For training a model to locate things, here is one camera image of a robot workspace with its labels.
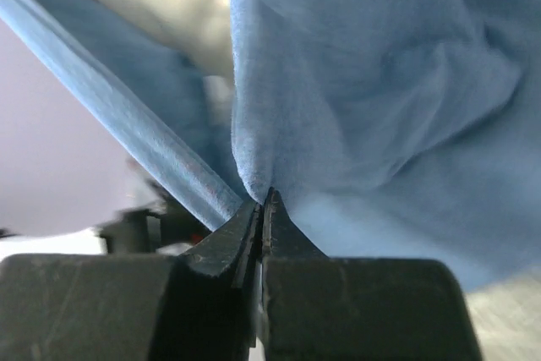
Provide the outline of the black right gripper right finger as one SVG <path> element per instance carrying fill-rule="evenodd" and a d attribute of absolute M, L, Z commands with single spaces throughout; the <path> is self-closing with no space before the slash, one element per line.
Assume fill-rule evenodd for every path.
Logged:
<path fill-rule="evenodd" d="M 462 290 L 437 260 L 333 258 L 265 199 L 262 336 L 269 360 L 479 360 Z"/>

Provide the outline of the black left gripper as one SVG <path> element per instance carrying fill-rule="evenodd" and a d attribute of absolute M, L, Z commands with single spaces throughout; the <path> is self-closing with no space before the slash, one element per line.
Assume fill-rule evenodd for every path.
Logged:
<path fill-rule="evenodd" d="M 116 220 L 97 230 L 108 254 L 155 253 L 178 243 L 196 245 L 210 234 L 211 230 L 181 205 L 121 211 Z"/>

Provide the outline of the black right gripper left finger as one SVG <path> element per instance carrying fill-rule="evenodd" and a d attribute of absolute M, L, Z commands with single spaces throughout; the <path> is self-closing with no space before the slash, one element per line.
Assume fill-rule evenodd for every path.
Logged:
<path fill-rule="evenodd" d="M 255 345 L 260 205 L 249 201 L 173 262 L 150 360 L 246 360 Z"/>

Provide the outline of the blue fabric pillowcase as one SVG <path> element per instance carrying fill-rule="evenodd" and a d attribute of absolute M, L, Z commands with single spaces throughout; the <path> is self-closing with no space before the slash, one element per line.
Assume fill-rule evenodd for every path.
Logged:
<path fill-rule="evenodd" d="M 93 0 L 1 17 L 210 228 L 275 188 L 332 256 L 540 265 L 540 0 L 230 0 L 232 81 Z"/>

